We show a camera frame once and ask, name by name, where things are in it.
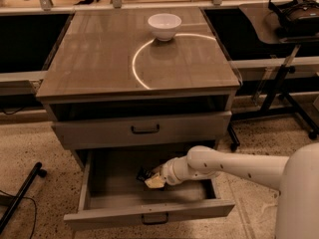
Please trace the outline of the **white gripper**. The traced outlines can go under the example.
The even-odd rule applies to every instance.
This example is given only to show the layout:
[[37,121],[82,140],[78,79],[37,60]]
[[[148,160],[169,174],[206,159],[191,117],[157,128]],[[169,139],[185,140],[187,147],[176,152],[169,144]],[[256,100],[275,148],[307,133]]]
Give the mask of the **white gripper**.
[[150,189],[163,188],[165,184],[179,185],[181,180],[177,178],[174,172],[175,160],[171,159],[165,164],[160,164],[152,169],[152,173],[155,173],[152,177],[145,181],[145,184]]

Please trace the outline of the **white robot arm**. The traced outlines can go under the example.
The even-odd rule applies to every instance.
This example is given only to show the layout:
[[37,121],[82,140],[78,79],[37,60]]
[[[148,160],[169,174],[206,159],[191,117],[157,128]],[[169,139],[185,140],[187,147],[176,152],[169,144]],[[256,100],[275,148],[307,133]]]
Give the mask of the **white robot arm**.
[[149,188],[203,180],[228,173],[279,192],[275,239],[319,239],[319,143],[291,156],[224,153],[195,146],[187,155],[157,167]]

